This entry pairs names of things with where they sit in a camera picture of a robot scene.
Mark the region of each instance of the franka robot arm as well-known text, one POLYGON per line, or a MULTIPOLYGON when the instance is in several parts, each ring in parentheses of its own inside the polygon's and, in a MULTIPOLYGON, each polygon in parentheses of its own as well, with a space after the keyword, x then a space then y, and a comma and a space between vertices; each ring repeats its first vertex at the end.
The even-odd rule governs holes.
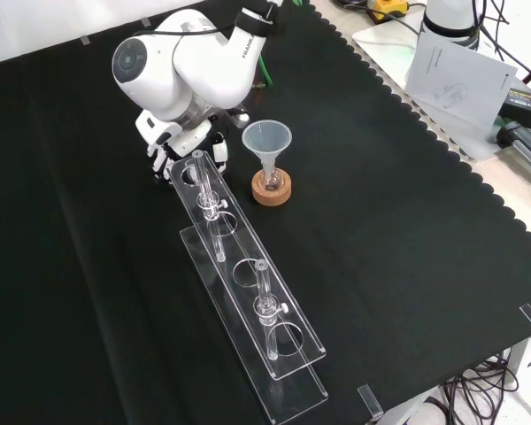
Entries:
POLYGON ((227 145, 222 134, 212 130, 212 121, 250 92, 282 1, 264 2, 261 11, 242 9, 229 40, 219 32, 157 34, 216 29, 201 12, 183 10, 169 16, 153 35, 128 38, 116 49, 112 72, 120 88, 143 108, 136 126, 154 158, 158 180, 168 178, 168 165, 204 141, 211 142, 209 151, 224 170, 227 145))

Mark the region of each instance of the clear acrylic test tube rack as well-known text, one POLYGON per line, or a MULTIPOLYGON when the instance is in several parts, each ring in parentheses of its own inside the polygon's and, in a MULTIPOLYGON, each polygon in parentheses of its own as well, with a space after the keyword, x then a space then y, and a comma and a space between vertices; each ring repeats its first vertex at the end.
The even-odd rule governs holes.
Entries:
POLYGON ((206 152, 170 175, 193 226, 181 231, 272 424, 328 398, 311 364, 326 351, 206 152))

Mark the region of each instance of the instruction manual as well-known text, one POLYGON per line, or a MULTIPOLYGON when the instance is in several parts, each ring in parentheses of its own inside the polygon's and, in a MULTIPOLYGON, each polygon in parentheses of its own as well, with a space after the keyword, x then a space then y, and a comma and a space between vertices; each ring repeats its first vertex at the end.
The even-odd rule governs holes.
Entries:
POLYGON ((405 93, 487 131, 516 72, 514 66, 421 33, 405 93))

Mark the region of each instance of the black cloth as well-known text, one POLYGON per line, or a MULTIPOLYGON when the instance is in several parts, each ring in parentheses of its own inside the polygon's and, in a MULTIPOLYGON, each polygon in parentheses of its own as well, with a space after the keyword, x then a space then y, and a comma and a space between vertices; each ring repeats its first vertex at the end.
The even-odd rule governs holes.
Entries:
MULTIPOLYGON (((243 0, 199 4, 216 24, 243 0)), ((295 424, 363 423, 531 335, 531 234, 311 6, 286 1, 252 119, 293 132, 293 195, 227 182, 327 356, 329 400, 295 424)), ((165 16, 151 19, 157 25, 165 16)), ((266 423, 156 187, 139 108, 111 73, 139 22, 0 64, 0 423, 266 423)))

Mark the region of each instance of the plastic funnel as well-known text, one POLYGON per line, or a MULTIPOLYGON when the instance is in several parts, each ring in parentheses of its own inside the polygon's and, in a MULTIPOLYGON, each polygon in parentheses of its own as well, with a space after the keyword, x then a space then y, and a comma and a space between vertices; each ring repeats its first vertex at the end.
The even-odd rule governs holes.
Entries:
POLYGON ((291 130, 274 120, 256 121, 242 133, 242 142, 261 159, 264 171, 270 174, 277 156, 291 143, 291 130))

